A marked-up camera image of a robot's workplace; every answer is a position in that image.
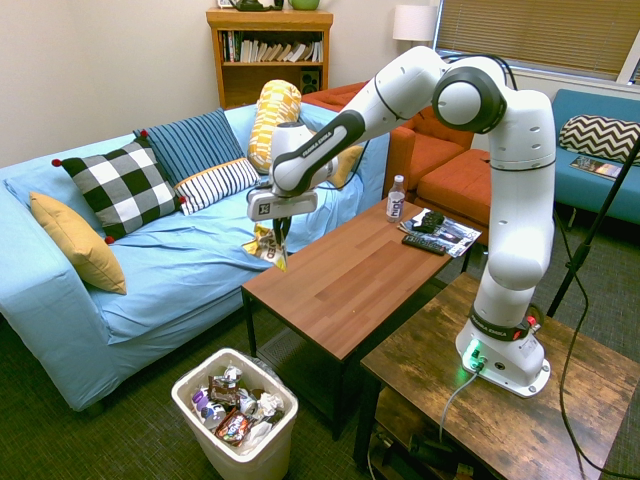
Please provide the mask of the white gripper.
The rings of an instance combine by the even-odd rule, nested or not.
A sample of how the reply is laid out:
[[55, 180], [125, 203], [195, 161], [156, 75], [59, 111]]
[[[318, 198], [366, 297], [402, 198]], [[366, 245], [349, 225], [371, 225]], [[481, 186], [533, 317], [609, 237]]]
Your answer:
[[286, 238], [294, 215], [311, 213], [318, 205], [318, 195], [310, 190], [294, 197], [279, 197], [270, 188], [252, 189], [247, 195], [248, 217], [254, 222], [273, 220], [275, 240], [281, 246]]

